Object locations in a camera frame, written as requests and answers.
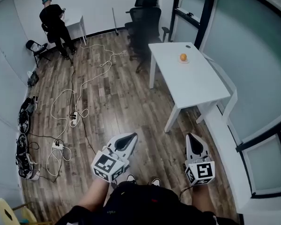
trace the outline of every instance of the door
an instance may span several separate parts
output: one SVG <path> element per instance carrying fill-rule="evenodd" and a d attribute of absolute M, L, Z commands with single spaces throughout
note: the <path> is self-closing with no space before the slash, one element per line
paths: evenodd
<path fill-rule="evenodd" d="M 27 71 L 32 71 L 35 66 L 32 52 L 25 46 L 27 41 L 14 0 L 1 1 L 0 49 L 11 68 L 26 86 Z"/>
<path fill-rule="evenodd" d="M 0 118 L 14 129 L 17 129 L 18 112 L 26 91 L 27 88 L 0 51 Z"/>

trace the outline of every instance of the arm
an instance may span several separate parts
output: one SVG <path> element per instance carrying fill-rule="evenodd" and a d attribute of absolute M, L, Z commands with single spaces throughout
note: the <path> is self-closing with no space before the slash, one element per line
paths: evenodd
<path fill-rule="evenodd" d="M 61 19 L 65 11 L 62 10 L 59 5 L 57 5 L 57 12 L 57 14 L 59 14 L 59 18 Z"/>
<path fill-rule="evenodd" d="M 79 201 L 78 205 L 91 212 L 101 209 L 108 192 L 109 183 L 101 178 L 95 178 L 87 193 Z"/>
<path fill-rule="evenodd" d="M 194 186 L 192 188 L 192 205 L 202 212 L 208 211 L 215 214 L 215 209 L 210 198 L 208 185 Z"/>

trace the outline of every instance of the wall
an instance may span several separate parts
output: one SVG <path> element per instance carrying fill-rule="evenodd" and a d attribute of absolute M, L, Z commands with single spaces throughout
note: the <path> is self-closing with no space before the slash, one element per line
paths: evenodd
<path fill-rule="evenodd" d="M 26 86 L 27 71 L 32 71 L 36 67 L 32 52 L 25 46 L 27 41 L 14 0 L 2 0 L 0 2 L 0 51 Z"/>
<path fill-rule="evenodd" d="M 17 130 L 18 112 L 27 87 L 15 74 L 0 50 L 0 118 Z"/>
<path fill-rule="evenodd" d="M 15 165 L 16 138 L 17 132 L 0 120 L 0 198 L 5 199 L 11 207 L 23 203 Z"/>
<path fill-rule="evenodd" d="M 281 115 L 281 18 L 272 10 L 256 0 L 218 0 L 204 53 L 237 87 L 230 120 L 240 139 Z"/>
<path fill-rule="evenodd" d="M 65 16 L 72 11 L 80 12 L 83 15 L 86 34 L 92 34 L 114 28 L 112 7 L 117 26 L 123 27 L 131 20 L 125 11 L 134 6 L 135 0 L 52 0 L 52 3 L 66 8 Z M 39 14 L 44 8 L 42 0 L 15 0 L 15 6 L 28 39 L 40 44 L 47 42 L 39 19 Z"/>
<path fill-rule="evenodd" d="M 244 215 L 245 225 L 281 225 L 281 212 L 277 212 L 275 215 Z"/>

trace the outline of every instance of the small white table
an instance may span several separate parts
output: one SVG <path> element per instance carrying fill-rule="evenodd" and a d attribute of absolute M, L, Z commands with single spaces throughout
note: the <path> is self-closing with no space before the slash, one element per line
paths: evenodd
<path fill-rule="evenodd" d="M 170 118 L 164 128 L 169 132 L 182 108 L 210 103 L 210 108 L 230 94 L 218 75 L 192 43 L 157 43 L 149 44 L 152 52 L 150 84 L 154 86 L 156 63 L 168 85 L 174 99 Z M 180 63 L 180 54 L 185 53 L 189 63 Z"/>
<path fill-rule="evenodd" d="M 65 26 L 69 27 L 74 24 L 78 24 L 81 32 L 81 36 L 83 37 L 84 45 L 86 45 L 86 34 L 85 34 L 85 28 L 84 28 L 84 22 L 83 22 L 83 16 L 77 12 L 70 11 L 68 12 L 67 10 L 65 11 L 64 15 L 64 22 Z"/>

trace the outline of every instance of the wooden chair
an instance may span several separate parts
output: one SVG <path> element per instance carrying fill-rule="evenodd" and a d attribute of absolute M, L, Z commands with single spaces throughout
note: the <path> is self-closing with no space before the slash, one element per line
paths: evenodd
<path fill-rule="evenodd" d="M 32 211 L 30 211 L 27 206 L 28 203 L 23 205 L 17 206 L 15 208 L 10 208 L 8 203 L 3 199 L 0 198 L 0 215 L 2 221 L 5 225 L 44 225 L 44 224 L 52 224 L 52 222 L 38 222 Z M 19 222 L 17 217 L 15 216 L 14 211 L 21 209 L 21 214 L 25 222 Z"/>

